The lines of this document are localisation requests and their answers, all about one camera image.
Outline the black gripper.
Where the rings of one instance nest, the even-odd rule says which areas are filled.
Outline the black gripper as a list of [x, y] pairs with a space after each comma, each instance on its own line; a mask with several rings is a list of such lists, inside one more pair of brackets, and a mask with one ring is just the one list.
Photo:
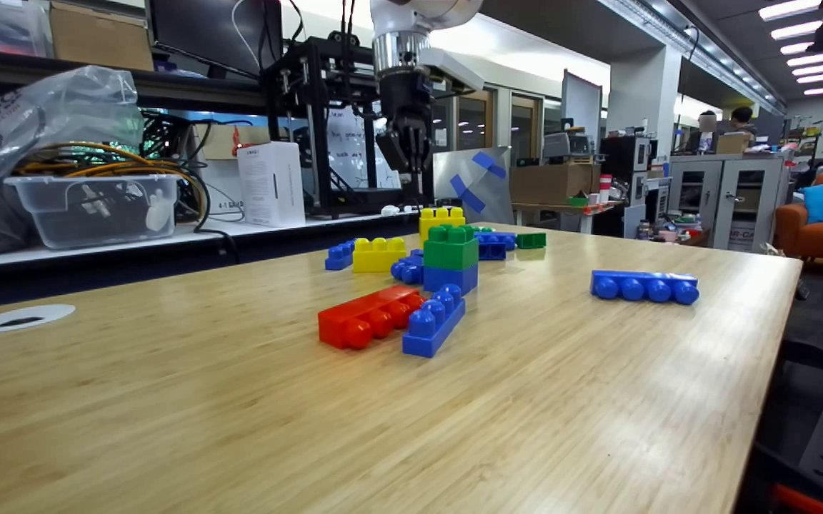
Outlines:
[[411, 155], [411, 173], [427, 173], [431, 165], [431, 88], [423, 71], [394, 68], [380, 76], [380, 109], [387, 131], [377, 133], [391, 172], [406, 172]]

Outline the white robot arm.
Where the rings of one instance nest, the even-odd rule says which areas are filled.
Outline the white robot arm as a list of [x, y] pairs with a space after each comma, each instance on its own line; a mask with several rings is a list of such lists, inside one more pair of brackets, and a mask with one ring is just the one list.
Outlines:
[[461, 91], [483, 81], [449, 51], [429, 45], [429, 35], [469, 22], [483, 0], [373, 0], [376, 71], [387, 131], [377, 138], [389, 165], [411, 182], [431, 165], [431, 76]]

